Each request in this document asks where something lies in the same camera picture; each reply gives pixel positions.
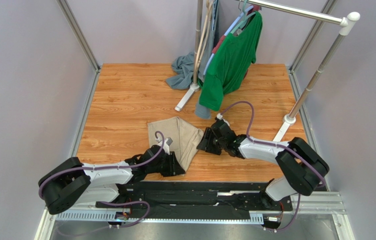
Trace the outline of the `beige linen napkin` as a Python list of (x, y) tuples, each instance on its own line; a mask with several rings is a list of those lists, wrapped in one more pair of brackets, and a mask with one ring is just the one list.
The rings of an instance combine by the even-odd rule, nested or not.
[(171, 152), (175, 152), (181, 167), (188, 171), (189, 166), (198, 152), (197, 145), (200, 143), (204, 132), (178, 116), (164, 120), (149, 122), (147, 124), (149, 145), (157, 144), (156, 131), (163, 133), (165, 138), (171, 138), (169, 146)]

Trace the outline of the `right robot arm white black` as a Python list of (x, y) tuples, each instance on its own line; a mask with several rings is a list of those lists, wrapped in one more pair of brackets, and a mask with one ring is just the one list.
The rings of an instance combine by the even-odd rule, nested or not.
[(197, 149), (220, 155), (225, 151), (230, 156), (254, 159), (276, 164), (283, 176), (273, 179), (264, 189), (266, 198), (273, 201), (301, 194), (310, 196), (324, 183), (329, 165), (302, 138), (291, 141), (268, 141), (247, 134), (236, 134), (224, 119), (216, 120), (205, 129)]

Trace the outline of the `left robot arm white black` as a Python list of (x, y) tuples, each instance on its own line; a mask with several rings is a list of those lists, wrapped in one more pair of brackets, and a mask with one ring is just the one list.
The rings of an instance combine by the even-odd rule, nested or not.
[(143, 181), (148, 174), (163, 177), (186, 173), (175, 152), (153, 145), (143, 154), (111, 164), (82, 163), (70, 157), (39, 182), (39, 197), (51, 215), (60, 214), (74, 205), (90, 202), (111, 203), (119, 198), (122, 187)]

